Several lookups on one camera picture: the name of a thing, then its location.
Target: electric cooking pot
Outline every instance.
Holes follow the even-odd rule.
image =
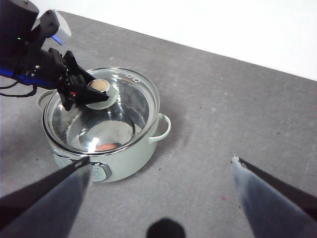
[[[124,68],[106,67],[88,71],[104,79],[119,93],[105,109],[80,106],[66,111],[55,90],[43,111],[43,127],[62,168],[89,156],[93,181],[113,182],[142,168],[155,151],[157,142],[170,132],[170,119],[159,113],[159,93],[143,75]],[[168,126],[162,135],[156,131],[160,120]]]

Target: blue light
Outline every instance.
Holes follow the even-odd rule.
[[[11,77],[13,75],[13,71],[10,71],[5,68],[0,68],[0,74],[5,77]]]
[[[54,40],[56,40],[60,45],[62,45],[61,41],[59,40],[59,38],[56,35],[53,35],[52,38]]]

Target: egg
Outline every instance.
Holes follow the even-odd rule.
[[[115,144],[107,143],[107,144],[102,144],[96,147],[95,151],[103,151],[103,150],[111,150],[114,148],[117,148],[118,146]]]

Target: gray tabletop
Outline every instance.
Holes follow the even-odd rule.
[[[189,238],[253,237],[234,191],[233,155],[317,195],[317,82],[62,15],[72,37],[46,48],[72,50],[85,69],[119,66],[147,76],[172,121],[140,171],[89,188],[71,238],[142,238],[162,217],[181,223]],[[58,169],[37,97],[1,98],[2,196]]]

